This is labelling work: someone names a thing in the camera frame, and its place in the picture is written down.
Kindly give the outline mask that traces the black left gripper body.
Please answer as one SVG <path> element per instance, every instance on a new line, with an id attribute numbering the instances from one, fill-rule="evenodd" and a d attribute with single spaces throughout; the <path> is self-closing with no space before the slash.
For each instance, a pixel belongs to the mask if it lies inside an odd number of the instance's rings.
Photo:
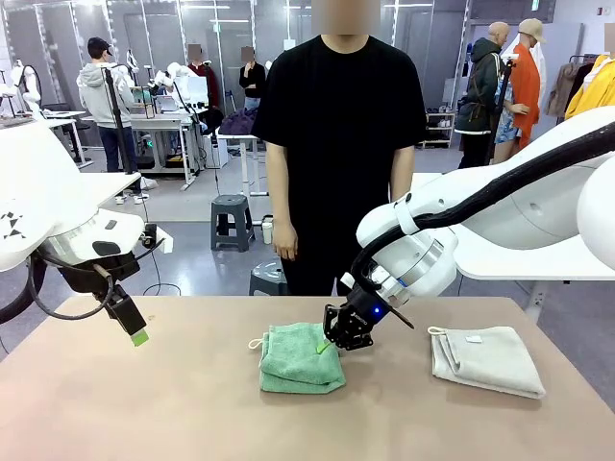
<path id="1" fill-rule="evenodd" d="M 133 252 L 125 255 L 106 256 L 92 261 L 86 261 L 77 266 L 61 266 L 60 273 L 71 289 L 78 293 L 90 293 L 101 303 L 107 296 L 109 284 L 106 280 L 109 274 L 114 287 L 108 307 L 135 307 L 135 302 L 125 292 L 120 281 L 136 274 L 140 267 Z"/>

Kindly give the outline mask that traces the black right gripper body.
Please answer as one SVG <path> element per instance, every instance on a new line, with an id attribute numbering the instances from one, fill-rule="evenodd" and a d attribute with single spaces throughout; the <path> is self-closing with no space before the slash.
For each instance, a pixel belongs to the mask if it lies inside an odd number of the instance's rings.
<path id="1" fill-rule="evenodd" d="M 371 331 L 388 313 L 388 305 L 377 295 L 354 287 L 345 303 L 347 324 L 356 331 Z"/>

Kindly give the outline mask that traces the person's right hand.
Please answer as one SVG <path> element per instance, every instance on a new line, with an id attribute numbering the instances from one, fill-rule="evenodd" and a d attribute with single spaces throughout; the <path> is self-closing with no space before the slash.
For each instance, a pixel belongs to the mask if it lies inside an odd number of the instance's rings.
<path id="1" fill-rule="evenodd" d="M 273 229 L 273 247 L 276 254 L 285 260 L 294 260 L 298 253 L 298 237 L 289 223 L 278 223 Z"/>

